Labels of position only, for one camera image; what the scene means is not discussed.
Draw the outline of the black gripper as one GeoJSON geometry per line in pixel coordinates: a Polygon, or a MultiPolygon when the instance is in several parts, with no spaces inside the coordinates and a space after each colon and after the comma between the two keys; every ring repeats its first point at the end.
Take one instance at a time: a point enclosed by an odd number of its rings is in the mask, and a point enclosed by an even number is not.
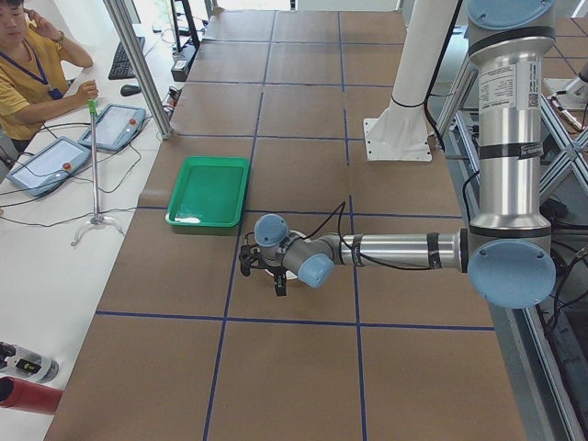
{"type": "Polygon", "coordinates": [[[274,277],[274,289],[278,297],[287,295],[287,278],[285,276],[286,269],[278,266],[271,266],[268,264],[263,256],[256,242],[250,242],[252,232],[248,232],[240,247],[239,262],[240,270],[244,277],[249,277],[252,269],[267,270],[274,277]]]}

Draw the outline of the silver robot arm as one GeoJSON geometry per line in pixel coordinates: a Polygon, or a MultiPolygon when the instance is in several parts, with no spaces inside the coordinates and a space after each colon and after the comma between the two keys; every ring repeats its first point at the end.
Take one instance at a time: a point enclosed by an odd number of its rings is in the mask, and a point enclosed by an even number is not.
{"type": "Polygon", "coordinates": [[[479,84],[479,211],[454,234],[292,231],[276,214],[259,218],[240,250],[241,271],[269,272],[284,295],[288,274],[318,288],[337,265],[405,271],[454,267],[487,301],[523,309],[555,286],[550,223],[540,213],[542,60],[555,41],[551,1],[418,1],[389,105],[366,119],[371,161],[430,157],[426,102],[461,10],[468,13],[468,59],[479,84]]]}

